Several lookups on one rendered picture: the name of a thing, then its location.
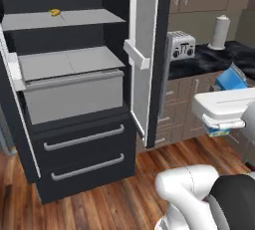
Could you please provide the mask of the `grey crisper drawer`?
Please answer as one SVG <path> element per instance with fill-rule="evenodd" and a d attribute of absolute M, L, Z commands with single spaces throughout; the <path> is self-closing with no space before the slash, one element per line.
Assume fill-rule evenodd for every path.
<path fill-rule="evenodd" d="M 24 91 L 32 124 L 91 114 L 123 105 L 124 73 L 88 73 L 32 83 Z"/>

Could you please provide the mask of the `black fridge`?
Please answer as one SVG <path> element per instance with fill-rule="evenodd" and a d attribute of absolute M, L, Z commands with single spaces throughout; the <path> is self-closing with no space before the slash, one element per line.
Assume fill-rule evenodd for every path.
<path fill-rule="evenodd" d="M 0 150 L 50 203 L 132 176 L 168 79 L 170 0 L 0 0 Z"/>

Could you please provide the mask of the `grey shelf over crisper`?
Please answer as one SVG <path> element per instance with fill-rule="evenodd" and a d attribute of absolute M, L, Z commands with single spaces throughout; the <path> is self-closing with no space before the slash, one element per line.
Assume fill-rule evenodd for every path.
<path fill-rule="evenodd" d="M 20 56 L 19 62 L 26 82 L 124 66 L 106 46 Z"/>

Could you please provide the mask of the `white fridge door bin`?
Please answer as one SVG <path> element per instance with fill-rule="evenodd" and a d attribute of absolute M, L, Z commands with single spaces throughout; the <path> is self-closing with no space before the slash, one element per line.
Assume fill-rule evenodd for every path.
<path fill-rule="evenodd" d="M 149 68 L 150 58 L 146 58 L 134 45 L 135 40 L 126 39 L 124 42 L 124 50 L 133 60 L 134 64 L 141 70 Z"/>

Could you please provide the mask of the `white paper towel roll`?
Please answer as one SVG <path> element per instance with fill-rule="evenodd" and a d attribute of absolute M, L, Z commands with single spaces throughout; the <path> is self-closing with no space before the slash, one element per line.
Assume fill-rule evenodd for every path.
<path fill-rule="evenodd" d="M 216 18 L 213 35 L 207 47 L 211 50 L 220 51 L 225 49 L 225 41 L 230 26 L 230 19 L 221 15 Z"/>

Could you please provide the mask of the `fridge door with white lining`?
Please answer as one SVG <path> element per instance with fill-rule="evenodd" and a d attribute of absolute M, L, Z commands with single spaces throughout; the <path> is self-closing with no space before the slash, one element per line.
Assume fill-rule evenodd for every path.
<path fill-rule="evenodd" d="M 131 65 L 130 112 L 146 148 L 154 146 L 160 90 L 165 71 L 164 49 L 170 0 L 129 0 L 129 35 L 135 47 L 150 58 L 149 68 Z"/>

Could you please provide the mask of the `brown counter drawer front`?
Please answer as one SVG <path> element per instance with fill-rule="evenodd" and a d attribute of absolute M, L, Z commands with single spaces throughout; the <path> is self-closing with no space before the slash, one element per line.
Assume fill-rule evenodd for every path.
<path fill-rule="evenodd" d="M 155 136 L 155 146 L 164 144 L 172 144 L 176 142 L 176 136 L 178 135 L 177 127 L 165 127 L 158 129 Z"/>
<path fill-rule="evenodd" d="M 160 124 L 177 123 L 177 105 L 165 105 L 158 122 Z"/>
<path fill-rule="evenodd" d="M 166 86 L 165 99 L 166 103 L 178 101 L 179 80 L 169 81 Z"/>

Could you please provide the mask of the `narrow black fridge door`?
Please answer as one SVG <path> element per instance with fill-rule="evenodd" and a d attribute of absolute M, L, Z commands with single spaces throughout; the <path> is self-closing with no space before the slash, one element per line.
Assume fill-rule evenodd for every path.
<path fill-rule="evenodd" d="M 41 177 L 41 172 L 8 65 L 9 51 L 2 28 L 3 17 L 4 5 L 3 0 L 0 0 L 0 107 L 18 151 L 27 180 L 36 182 Z"/>

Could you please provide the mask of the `thin grey fridge shelf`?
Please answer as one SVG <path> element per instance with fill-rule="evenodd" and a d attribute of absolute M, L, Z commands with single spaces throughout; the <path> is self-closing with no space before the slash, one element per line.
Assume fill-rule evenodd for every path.
<path fill-rule="evenodd" d="M 62 11 L 53 17 L 49 12 L 5 14 L 2 27 L 5 31 L 54 28 L 91 24 L 123 22 L 124 19 L 107 9 Z"/>

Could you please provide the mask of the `brown base cupboard door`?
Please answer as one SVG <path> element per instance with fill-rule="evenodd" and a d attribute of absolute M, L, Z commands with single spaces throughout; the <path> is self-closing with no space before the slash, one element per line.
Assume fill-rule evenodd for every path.
<path fill-rule="evenodd" d="M 209 73 L 205 75 L 198 75 L 192 78 L 192 86 L 190 90 L 190 97 L 188 101 L 188 108 L 183 125 L 183 139 L 189 139 L 206 134 L 203 123 L 192 111 L 192 100 L 197 93 L 206 93 L 210 86 L 214 84 L 217 73 Z"/>

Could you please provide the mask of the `black freezer drawer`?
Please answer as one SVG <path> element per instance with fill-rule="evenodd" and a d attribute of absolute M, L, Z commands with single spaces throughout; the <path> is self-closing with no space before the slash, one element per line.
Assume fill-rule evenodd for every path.
<path fill-rule="evenodd" d="M 125 159 L 121 163 L 117 163 L 112 166 L 104 167 L 88 173 L 83 173 L 60 181 L 54 181 L 51 177 L 52 172 L 57 175 L 71 172 L 80 168 L 118 158 L 121 153 L 125 155 Z M 36 183 L 41 201 L 43 204 L 47 204 L 82 191 L 87 191 L 98 186 L 133 176 L 134 161 L 135 150 L 128 149 L 122 150 L 115 155 L 111 155 L 107 159 L 96 161 L 95 163 L 85 161 L 75 163 L 63 168 L 50 170 L 48 173 L 45 173 Z"/>
<path fill-rule="evenodd" d="M 89 142 L 47 151 L 44 142 L 55 144 L 76 138 L 89 136 L 125 126 L 121 134 L 96 139 Z M 122 150 L 135 150 L 135 129 L 129 114 L 115 115 L 60 129 L 37 133 L 32 137 L 33 148 L 43 173 L 77 162 L 96 162 L 107 159 Z"/>

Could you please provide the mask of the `blue milk carton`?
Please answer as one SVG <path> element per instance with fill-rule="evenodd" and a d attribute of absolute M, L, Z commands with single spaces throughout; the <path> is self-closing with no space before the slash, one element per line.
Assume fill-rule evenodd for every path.
<path fill-rule="evenodd" d="M 209 90 L 217 92 L 246 88 L 246 76 L 234 63 L 231 63 L 228 69 L 216 77 L 214 85 Z M 207 126 L 205 129 L 210 137 L 227 135 L 230 132 L 229 128 L 211 128 Z"/>

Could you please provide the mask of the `silver toaster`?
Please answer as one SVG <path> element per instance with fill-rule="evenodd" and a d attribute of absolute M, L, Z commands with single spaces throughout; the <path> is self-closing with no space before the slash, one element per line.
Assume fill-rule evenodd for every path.
<path fill-rule="evenodd" d="M 196 40 L 183 31 L 167 33 L 167 56 L 171 61 L 190 59 L 195 56 Z"/>

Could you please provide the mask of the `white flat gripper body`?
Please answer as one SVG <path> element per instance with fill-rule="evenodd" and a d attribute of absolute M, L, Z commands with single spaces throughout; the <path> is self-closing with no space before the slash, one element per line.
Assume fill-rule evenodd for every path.
<path fill-rule="evenodd" d="M 255 88 L 200 93 L 192 100 L 192 111 L 210 128 L 243 128 L 243 114 L 253 103 Z"/>

